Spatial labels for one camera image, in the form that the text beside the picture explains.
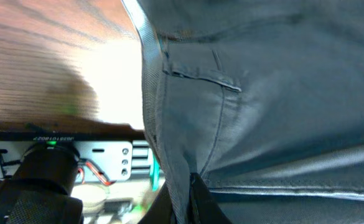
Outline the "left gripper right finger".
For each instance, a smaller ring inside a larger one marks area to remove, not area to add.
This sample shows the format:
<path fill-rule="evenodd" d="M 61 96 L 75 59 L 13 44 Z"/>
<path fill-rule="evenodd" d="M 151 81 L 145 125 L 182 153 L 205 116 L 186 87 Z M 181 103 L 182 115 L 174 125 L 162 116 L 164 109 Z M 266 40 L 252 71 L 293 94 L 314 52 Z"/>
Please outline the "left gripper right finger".
<path fill-rule="evenodd" d="M 193 224 L 231 224 L 198 173 L 190 175 L 189 221 Z"/>

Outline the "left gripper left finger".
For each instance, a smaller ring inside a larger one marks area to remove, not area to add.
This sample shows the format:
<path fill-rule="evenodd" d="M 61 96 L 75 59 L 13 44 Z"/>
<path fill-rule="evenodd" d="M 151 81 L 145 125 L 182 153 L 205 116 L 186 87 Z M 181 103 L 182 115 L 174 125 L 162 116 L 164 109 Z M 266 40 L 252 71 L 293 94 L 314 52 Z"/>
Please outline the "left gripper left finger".
<path fill-rule="evenodd" d="M 173 209 L 167 184 L 164 184 L 148 212 L 138 224 L 172 224 Z"/>

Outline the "grey cargo shorts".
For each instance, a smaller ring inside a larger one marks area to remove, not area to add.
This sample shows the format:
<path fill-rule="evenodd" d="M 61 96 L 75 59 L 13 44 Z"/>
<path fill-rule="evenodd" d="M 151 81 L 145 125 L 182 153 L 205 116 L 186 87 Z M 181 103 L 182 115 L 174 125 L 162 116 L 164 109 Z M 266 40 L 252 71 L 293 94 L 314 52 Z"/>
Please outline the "grey cargo shorts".
<path fill-rule="evenodd" d="M 364 1 L 125 1 L 177 223 L 364 223 Z"/>

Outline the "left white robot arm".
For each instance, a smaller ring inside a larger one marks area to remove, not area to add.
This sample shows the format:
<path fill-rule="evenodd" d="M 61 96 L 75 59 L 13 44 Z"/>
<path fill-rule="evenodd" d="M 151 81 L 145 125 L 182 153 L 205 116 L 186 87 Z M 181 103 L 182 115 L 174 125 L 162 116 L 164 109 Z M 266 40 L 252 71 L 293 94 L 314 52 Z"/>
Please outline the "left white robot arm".
<path fill-rule="evenodd" d="M 16 173 L 0 180 L 0 223 L 83 223 L 83 203 L 70 196 L 79 161 L 72 144 L 33 144 Z M 177 223 L 174 210 L 165 186 L 138 223 Z M 184 223 L 231 223 L 197 173 L 186 212 Z"/>

